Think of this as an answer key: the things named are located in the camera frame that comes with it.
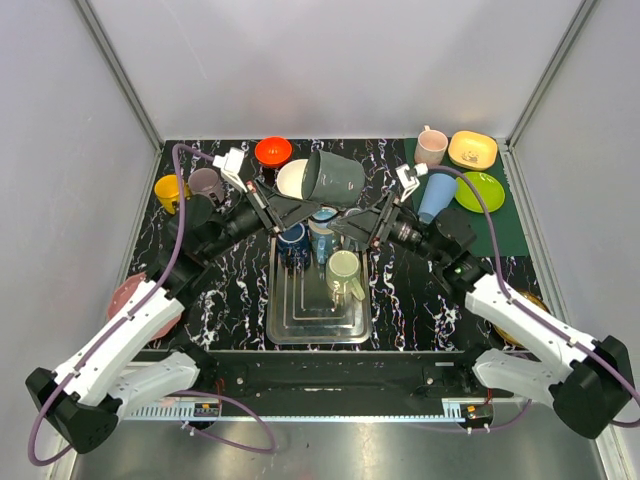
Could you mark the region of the dark blue mug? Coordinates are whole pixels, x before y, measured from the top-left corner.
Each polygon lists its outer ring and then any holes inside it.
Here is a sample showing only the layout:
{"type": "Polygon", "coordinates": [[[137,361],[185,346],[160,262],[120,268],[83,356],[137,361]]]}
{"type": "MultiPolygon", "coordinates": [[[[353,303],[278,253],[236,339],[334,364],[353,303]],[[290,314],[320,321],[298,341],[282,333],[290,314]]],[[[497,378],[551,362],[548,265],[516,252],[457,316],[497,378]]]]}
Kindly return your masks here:
{"type": "Polygon", "coordinates": [[[276,237],[277,253],[285,267],[306,269],[311,261],[311,246],[307,228],[297,223],[276,237]]]}

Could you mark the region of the blue butterfly mug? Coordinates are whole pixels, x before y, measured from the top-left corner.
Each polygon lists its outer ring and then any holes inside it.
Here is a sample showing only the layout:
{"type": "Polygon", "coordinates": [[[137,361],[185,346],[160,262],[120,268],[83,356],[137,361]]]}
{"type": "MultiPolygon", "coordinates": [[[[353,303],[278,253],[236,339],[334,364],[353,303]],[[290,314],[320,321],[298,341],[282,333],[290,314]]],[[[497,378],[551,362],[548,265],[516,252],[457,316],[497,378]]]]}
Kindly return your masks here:
{"type": "Polygon", "coordinates": [[[308,220],[312,249],[318,265],[325,265],[336,251],[339,238],[328,228],[338,211],[331,207],[322,207],[308,220]]]}

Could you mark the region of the light green mug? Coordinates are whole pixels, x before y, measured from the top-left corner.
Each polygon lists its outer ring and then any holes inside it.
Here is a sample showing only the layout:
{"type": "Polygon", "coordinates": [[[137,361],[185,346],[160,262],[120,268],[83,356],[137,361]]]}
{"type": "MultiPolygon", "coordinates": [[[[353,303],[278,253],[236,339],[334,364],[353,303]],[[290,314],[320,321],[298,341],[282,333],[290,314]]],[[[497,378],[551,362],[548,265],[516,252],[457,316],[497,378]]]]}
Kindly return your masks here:
{"type": "Polygon", "coordinates": [[[352,295],[362,302],[365,292],[360,274],[361,263],[355,253],[347,250],[335,252],[326,263],[326,283],[330,294],[333,297],[352,295]]]}

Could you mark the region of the dark green mug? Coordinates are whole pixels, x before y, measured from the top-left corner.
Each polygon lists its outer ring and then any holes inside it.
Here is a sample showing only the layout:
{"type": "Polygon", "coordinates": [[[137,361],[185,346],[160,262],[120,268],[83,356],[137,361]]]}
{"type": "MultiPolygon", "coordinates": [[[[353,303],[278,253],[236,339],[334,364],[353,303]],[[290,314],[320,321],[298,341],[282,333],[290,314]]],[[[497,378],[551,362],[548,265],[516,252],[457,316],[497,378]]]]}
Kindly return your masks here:
{"type": "Polygon", "coordinates": [[[365,181],[365,171],[359,162],[317,150],[307,160],[301,195],[307,201],[351,208],[357,204],[365,181]]]}

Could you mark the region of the mauve grey mug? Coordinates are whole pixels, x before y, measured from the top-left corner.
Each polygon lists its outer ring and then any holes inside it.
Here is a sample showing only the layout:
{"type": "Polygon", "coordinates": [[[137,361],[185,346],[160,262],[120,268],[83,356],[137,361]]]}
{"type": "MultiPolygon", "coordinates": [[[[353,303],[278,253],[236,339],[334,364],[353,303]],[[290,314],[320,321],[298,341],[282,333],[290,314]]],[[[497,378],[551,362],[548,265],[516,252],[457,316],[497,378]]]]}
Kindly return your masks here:
{"type": "Polygon", "coordinates": [[[204,195],[212,202],[222,203],[225,191],[219,174],[209,168],[195,170],[188,179],[188,186],[192,193],[204,195]]]}

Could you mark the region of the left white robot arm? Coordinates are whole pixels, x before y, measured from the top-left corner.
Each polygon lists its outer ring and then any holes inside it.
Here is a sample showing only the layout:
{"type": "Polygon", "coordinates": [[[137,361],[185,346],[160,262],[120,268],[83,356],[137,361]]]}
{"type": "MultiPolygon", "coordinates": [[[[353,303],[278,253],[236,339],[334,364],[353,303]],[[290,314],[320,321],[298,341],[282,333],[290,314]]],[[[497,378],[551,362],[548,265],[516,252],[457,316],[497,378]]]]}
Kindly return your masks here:
{"type": "Polygon", "coordinates": [[[181,197],[171,252],[162,252],[102,329],[76,354],[53,370],[35,368],[25,385],[38,414],[28,440],[35,453],[38,430],[49,423],[79,454],[100,446],[128,414],[153,400],[189,390],[196,396],[215,386],[216,364],[202,348],[179,348],[166,360],[132,375],[123,370],[159,330],[179,317],[201,293],[210,261],[238,242],[264,230],[282,233],[308,219],[319,203],[283,195],[249,182],[225,216],[202,196],[181,197]]]}

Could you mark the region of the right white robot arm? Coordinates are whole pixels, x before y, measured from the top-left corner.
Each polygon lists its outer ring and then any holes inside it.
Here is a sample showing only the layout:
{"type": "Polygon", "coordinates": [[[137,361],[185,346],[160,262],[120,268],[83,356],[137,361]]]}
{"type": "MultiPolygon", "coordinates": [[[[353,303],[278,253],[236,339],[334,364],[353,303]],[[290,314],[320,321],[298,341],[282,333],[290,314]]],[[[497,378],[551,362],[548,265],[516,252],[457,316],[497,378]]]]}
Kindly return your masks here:
{"type": "Polygon", "coordinates": [[[431,263],[433,281],[457,305],[489,321],[532,354],[512,357],[495,348],[454,371],[466,396],[503,390],[550,407],[573,432],[597,438],[639,393],[626,345],[597,340],[542,310],[470,250],[476,235],[463,212],[446,208],[422,222],[392,196],[376,206],[343,214],[331,230],[374,246],[391,242],[431,263]]]}

